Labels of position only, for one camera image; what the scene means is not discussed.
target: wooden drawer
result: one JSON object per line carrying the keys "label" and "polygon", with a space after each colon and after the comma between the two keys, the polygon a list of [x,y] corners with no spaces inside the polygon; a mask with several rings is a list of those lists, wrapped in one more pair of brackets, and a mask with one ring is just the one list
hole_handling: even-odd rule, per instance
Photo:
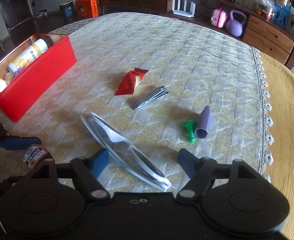
{"label": "wooden drawer", "polygon": [[149,11],[167,12],[167,0],[127,0],[127,6],[148,9]]}
{"label": "wooden drawer", "polygon": [[291,38],[255,16],[251,15],[249,17],[247,28],[265,37],[285,50],[288,54],[290,54],[294,48],[294,41]]}
{"label": "wooden drawer", "polygon": [[126,6],[126,0],[97,0],[100,6]]}
{"label": "wooden drawer", "polygon": [[243,41],[273,57],[282,64],[285,64],[289,57],[289,54],[286,51],[248,28],[245,30]]}

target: trash can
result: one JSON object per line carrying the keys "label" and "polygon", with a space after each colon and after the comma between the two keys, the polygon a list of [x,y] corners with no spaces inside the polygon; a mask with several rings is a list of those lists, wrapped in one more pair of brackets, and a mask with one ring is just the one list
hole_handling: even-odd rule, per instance
{"label": "trash can", "polygon": [[74,15],[74,5],[73,5],[72,1],[62,3],[61,5],[59,5],[59,8],[60,8],[60,10],[63,11],[63,13],[66,17],[70,17],[70,16]]}

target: pink bag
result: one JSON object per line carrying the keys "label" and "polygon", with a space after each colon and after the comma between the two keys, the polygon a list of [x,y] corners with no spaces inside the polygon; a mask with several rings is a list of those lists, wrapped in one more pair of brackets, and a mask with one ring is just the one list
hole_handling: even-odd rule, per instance
{"label": "pink bag", "polygon": [[218,7],[213,11],[210,23],[218,28],[223,28],[227,16],[227,12],[225,12],[222,7]]}

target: purple kettlebell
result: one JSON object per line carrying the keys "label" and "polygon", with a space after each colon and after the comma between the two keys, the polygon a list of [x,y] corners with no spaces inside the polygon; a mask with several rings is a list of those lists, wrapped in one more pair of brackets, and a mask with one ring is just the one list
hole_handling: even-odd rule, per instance
{"label": "purple kettlebell", "polygon": [[[244,17],[244,20],[240,23],[239,21],[235,20],[233,17],[233,14],[237,13]],[[238,10],[231,10],[229,13],[230,20],[228,21],[226,25],[226,29],[231,35],[234,35],[236,37],[239,37],[243,33],[243,25],[246,23],[247,17],[246,15]]]}

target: orange gift box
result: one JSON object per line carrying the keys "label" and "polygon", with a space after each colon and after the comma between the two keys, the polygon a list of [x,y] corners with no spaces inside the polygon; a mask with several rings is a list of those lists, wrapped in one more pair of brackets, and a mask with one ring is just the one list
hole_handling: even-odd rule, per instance
{"label": "orange gift box", "polygon": [[98,16],[97,0],[78,0],[75,4],[78,16],[91,18]]}

